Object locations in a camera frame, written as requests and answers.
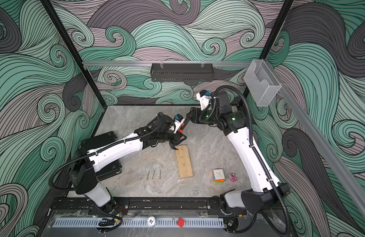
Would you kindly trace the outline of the wooden block with nails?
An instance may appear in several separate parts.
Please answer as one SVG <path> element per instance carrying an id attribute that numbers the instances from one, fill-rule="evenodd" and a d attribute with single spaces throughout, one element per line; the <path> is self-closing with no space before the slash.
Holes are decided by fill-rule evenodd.
<path id="1" fill-rule="evenodd" d="M 190 178 L 193 176 L 190 156 L 187 145 L 176 146 L 176 160 L 180 179 Z"/>

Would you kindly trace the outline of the claw hammer red black handle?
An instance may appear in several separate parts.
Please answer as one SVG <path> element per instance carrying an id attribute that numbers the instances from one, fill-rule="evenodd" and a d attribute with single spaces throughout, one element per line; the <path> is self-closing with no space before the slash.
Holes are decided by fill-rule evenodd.
<path id="1" fill-rule="evenodd" d="M 182 131 L 184 130 L 185 128 L 185 119 L 183 118 L 180 122 L 180 126 L 179 126 L 179 129 L 178 129 L 178 132 L 182 133 Z"/>

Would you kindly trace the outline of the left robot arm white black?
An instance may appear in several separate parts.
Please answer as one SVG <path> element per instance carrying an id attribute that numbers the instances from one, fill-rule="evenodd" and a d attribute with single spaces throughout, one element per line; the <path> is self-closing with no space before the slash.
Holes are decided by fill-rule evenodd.
<path id="1" fill-rule="evenodd" d="M 188 120 L 180 114 L 171 118 L 159 112 L 146 126 L 136 129 L 125 138 L 100 148 L 90 149 L 86 154 L 61 165 L 51 174 L 49 186 L 54 190 L 71 191 L 54 184 L 56 175 L 68 167 L 73 190 L 77 194 L 89 198 L 96 207 L 112 207 L 115 205 L 114 198 L 100 183 L 96 173 L 126 155 L 149 147 L 154 148 L 159 143 L 169 142 L 171 149 L 176 150 L 177 145 L 186 140 L 182 131 L 187 124 Z"/>

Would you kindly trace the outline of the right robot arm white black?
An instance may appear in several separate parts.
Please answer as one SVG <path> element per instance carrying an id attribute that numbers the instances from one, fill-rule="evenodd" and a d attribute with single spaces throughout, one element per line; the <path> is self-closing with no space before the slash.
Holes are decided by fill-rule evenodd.
<path id="1" fill-rule="evenodd" d="M 262 156 L 252 135 L 247 115 L 233 111 L 227 93 L 218 94 L 203 90 L 196 95 L 199 108 L 191 108 L 187 117 L 192 123 L 215 125 L 229 139 L 247 171 L 251 189 L 230 191 L 223 195 L 226 208 L 244 208 L 255 214 L 279 201 L 290 192 L 273 173 Z"/>

